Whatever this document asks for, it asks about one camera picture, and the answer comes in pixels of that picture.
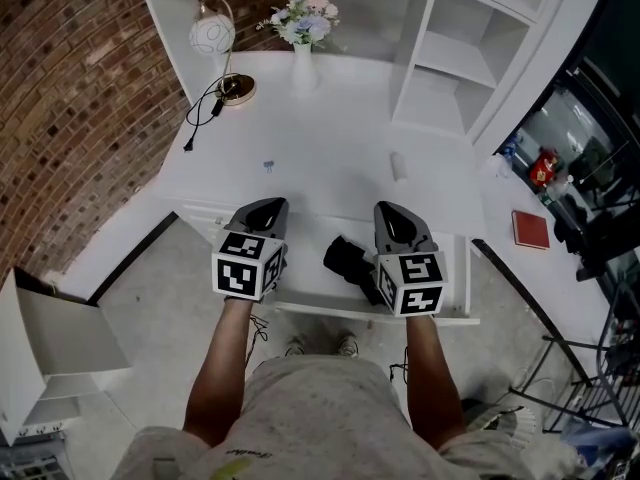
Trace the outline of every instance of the red book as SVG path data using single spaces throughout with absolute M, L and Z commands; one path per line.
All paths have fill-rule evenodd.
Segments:
M 544 217 L 519 211 L 514 211 L 511 217 L 513 218 L 513 236 L 517 245 L 536 249 L 550 247 L 547 221 Z

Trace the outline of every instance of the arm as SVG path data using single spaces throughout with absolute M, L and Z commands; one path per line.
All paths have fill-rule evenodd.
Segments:
M 191 388 L 183 430 L 209 446 L 224 441 L 240 416 L 252 301 L 229 299 Z
M 437 450 L 467 430 L 431 317 L 407 318 L 407 351 L 407 402 L 413 430 Z

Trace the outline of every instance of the tile floor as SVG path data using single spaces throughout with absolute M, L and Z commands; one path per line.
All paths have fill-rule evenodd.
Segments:
M 81 398 L 82 418 L 66 440 L 76 479 L 109 478 L 137 430 L 182 425 L 191 385 L 221 310 L 221 298 L 211 291 L 210 258 L 209 243 L 176 221 L 100 300 L 133 369 L 108 392 Z M 444 328 L 440 336 L 461 395 L 495 401 L 540 353 L 544 328 L 488 260 L 474 254 L 471 258 L 472 314 L 482 324 Z M 358 336 L 361 356 L 386 372 L 403 359 L 403 325 L 368 326 L 262 308 L 256 314 L 269 322 L 268 341 L 258 338 L 247 375 L 264 359 L 282 355 L 293 335 L 330 343 L 343 329 Z M 560 353 L 552 354 L 545 370 L 540 377 L 551 381 L 532 390 L 557 396 L 570 375 L 568 362 Z M 406 390 L 400 374 L 394 386 L 403 400 Z M 532 409 L 542 417 L 539 408 Z M 524 454 L 537 478 L 553 478 L 545 476 L 552 447 L 552 438 L 540 435 Z

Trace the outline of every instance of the white vase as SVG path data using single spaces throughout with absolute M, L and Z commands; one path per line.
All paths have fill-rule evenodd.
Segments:
M 296 54 L 293 61 L 292 82 L 296 90 L 311 92 L 318 87 L 318 73 L 313 65 L 310 44 L 294 44 Z

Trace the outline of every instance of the shirt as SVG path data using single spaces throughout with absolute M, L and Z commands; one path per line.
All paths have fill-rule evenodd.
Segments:
M 458 436 L 438 451 L 413 432 L 382 369 L 362 359 L 293 356 L 261 364 L 220 445 L 160 427 L 140 431 L 116 480 L 531 480 L 500 432 Z

